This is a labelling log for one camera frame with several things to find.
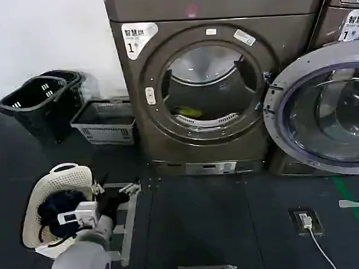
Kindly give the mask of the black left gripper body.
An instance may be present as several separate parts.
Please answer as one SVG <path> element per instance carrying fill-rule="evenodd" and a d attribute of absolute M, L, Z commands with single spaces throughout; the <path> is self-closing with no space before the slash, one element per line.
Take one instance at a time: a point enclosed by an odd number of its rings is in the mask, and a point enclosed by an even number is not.
<path fill-rule="evenodd" d="M 97 198 L 98 212 L 109 218 L 116 218 L 118 207 L 128 202 L 130 199 L 126 193 L 119 193 L 116 196 L 107 196 L 102 194 Z"/>

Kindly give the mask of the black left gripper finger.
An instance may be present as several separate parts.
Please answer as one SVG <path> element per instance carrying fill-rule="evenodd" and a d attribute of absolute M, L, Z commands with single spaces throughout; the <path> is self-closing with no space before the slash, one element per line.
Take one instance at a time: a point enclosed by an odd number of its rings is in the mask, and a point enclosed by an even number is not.
<path fill-rule="evenodd" d="M 91 192 L 93 197 L 99 197 L 101 194 L 105 192 L 103 186 L 106 183 L 106 180 L 108 178 L 108 173 L 105 173 L 102 178 L 99 180 L 93 175 L 91 180 Z"/>
<path fill-rule="evenodd" d="M 123 186 L 122 188 L 120 188 L 118 190 L 118 193 L 126 194 L 129 197 L 132 197 L 132 196 L 139 194 L 140 191 L 141 191 L 141 182 L 135 181 L 135 182 L 128 183 L 125 186 Z"/>

